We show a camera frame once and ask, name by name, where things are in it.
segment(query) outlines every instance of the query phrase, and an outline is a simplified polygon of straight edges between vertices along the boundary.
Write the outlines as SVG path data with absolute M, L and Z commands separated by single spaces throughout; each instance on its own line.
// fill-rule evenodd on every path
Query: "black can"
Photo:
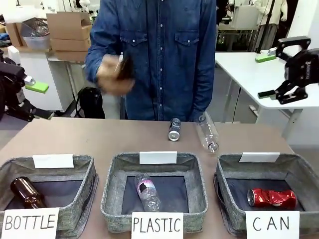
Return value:
M 179 132 L 180 132 L 180 119 L 172 118 L 170 121 L 170 127 L 168 132 L 168 139 L 170 141 L 178 141 L 179 139 Z

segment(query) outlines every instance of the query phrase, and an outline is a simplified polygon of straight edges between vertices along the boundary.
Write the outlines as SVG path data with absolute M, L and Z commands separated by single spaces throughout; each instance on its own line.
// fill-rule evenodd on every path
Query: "hand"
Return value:
M 287 21 L 287 15 L 283 15 L 280 20 L 281 20 L 281 21 Z
M 120 63 L 118 56 L 106 54 L 96 74 L 98 85 L 103 91 L 111 95 L 125 95 L 135 83 L 133 79 L 117 79 L 120 72 Z

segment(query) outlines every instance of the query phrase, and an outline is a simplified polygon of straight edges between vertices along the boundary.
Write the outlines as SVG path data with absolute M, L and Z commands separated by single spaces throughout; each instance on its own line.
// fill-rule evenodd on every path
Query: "blue denim shirt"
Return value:
M 216 0 L 101 0 L 87 78 L 95 82 L 105 54 L 130 54 L 128 118 L 193 121 L 212 98 L 215 39 Z

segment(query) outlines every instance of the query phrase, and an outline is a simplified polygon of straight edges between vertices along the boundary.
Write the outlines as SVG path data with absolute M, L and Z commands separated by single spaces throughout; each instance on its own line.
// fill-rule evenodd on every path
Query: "brown glass bottle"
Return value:
M 46 208 L 44 196 L 40 194 L 27 177 L 18 177 L 10 185 L 11 191 L 19 198 L 24 208 Z

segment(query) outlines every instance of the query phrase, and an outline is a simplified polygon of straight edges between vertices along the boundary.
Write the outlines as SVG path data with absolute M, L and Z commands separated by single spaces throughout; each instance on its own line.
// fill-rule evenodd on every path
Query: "crushed red can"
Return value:
M 280 207 L 282 209 L 294 209 L 297 205 L 297 197 L 292 190 L 276 192 L 260 188 L 250 189 L 247 192 L 247 201 L 251 207 Z

